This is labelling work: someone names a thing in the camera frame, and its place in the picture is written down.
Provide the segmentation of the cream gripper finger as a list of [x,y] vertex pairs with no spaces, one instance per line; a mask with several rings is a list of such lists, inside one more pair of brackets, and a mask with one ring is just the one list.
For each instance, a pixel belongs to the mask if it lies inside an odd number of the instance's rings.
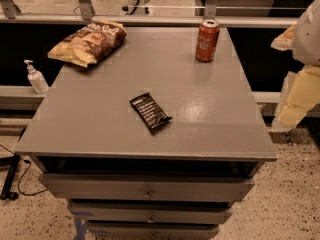
[[320,67],[305,65],[301,71],[289,71],[284,79],[272,121],[273,131],[290,131],[320,103]]
[[280,51],[291,50],[293,46],[295,28],[296,25],[292,25],[287,28],[282,34],[272,41],[271,47]]

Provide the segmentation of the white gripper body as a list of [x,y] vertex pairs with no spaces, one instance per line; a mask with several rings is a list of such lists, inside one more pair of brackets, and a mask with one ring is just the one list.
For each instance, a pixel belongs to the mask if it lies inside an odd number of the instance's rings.
[[292,53],[306,65],[320,65],[320,0],[314,0],[297,21]]

